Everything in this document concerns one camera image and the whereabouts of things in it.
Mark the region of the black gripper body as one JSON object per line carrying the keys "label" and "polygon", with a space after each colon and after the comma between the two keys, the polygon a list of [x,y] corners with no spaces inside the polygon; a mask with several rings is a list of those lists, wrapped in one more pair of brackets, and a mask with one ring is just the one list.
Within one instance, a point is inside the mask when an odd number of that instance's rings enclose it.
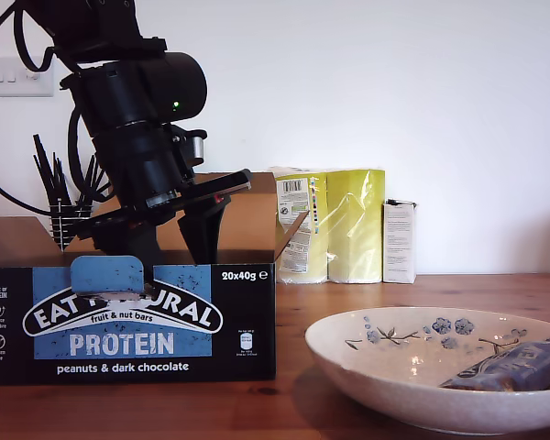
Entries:
{"label": "black gripper body", "polygon": [[154,226],[175,213],[213,196],[228,196],[251,188],[252,173],[243,169],[197,182],[193,168],[204,162],[207,132],[172,124],[152,128],[143,123],[123,126],[94,138],[96,158],[108,175],[121,208],[84,220],[75,227],[80,239],[109,223]]}

